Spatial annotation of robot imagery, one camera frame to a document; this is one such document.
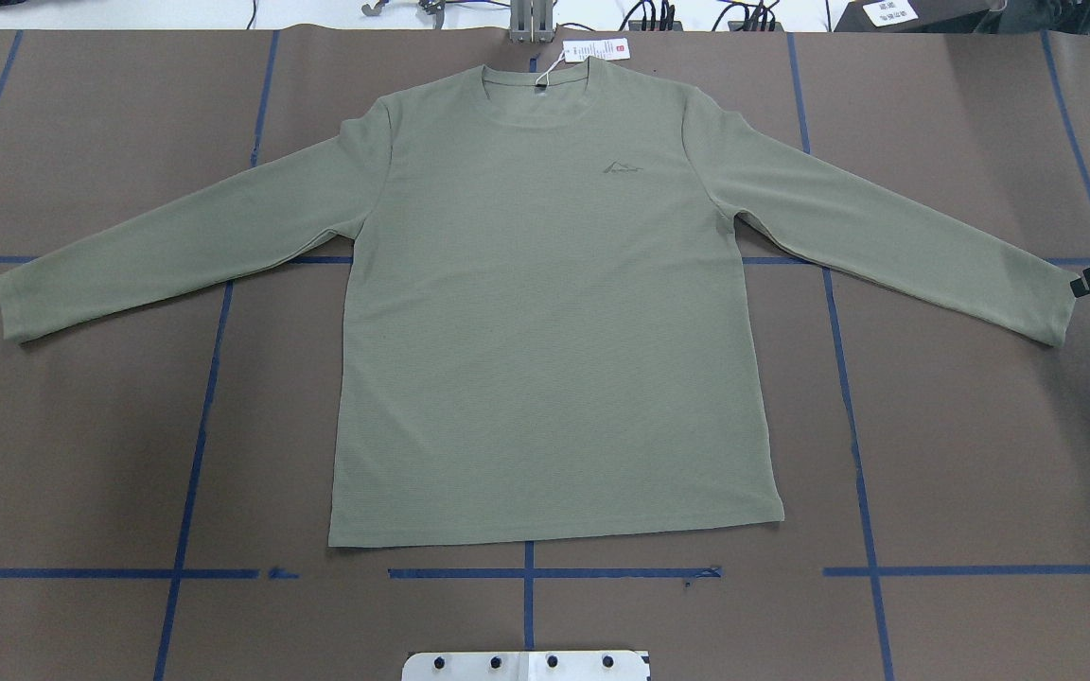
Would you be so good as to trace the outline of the white paper hang tag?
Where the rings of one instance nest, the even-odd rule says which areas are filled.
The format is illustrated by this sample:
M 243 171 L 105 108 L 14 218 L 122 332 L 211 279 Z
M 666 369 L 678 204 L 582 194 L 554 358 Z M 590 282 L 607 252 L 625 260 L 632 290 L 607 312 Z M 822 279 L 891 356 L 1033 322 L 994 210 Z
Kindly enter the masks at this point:
M 588 61 L 630 61 L 630 42 L 627 38 L 598 40 L 564 40 L 561 50 L 548 66 L 542 66 L 533 80 L 533 92 L 548 92 L 557 83 L 584 80 L 578 68 Z

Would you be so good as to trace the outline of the olive green long-sleeve shirt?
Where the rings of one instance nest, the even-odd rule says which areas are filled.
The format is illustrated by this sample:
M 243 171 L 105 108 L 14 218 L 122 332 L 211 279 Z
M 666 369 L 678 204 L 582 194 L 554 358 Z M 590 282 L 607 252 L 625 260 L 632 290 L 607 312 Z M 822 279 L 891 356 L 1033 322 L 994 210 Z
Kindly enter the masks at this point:
M 479 65 L 0 273 L 12 343 L 354 242 L 327 543 L 776 523 L 736 224 L 1047 346 L 1071 272 L 600 58 Z

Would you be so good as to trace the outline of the black box with label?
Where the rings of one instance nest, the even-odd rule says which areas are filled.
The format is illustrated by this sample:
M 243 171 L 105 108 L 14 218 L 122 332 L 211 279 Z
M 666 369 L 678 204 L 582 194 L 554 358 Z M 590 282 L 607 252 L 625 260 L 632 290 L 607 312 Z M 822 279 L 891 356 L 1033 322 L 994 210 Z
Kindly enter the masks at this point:
M 836 19 L 835 33 L 973 33 L 1003 1 L 853 1 Z

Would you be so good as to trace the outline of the grey aluminium frame post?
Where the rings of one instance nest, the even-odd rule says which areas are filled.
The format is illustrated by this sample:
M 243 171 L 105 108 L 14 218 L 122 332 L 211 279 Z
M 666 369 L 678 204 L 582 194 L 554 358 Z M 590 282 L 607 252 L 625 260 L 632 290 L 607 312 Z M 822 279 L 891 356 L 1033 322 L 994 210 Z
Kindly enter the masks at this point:
M 509 40 L 512 44 L 547 44 L 554 41 L 553 0 L 507 0 L 509 7 Z

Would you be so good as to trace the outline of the white metal base plate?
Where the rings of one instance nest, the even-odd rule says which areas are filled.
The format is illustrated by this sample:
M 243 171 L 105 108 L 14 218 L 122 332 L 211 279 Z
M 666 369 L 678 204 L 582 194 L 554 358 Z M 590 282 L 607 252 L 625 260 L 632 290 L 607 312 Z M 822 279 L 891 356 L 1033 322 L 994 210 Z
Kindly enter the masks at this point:
M 639 650 L 424 652 L 408 656 L 402 680 L 650 680 Z

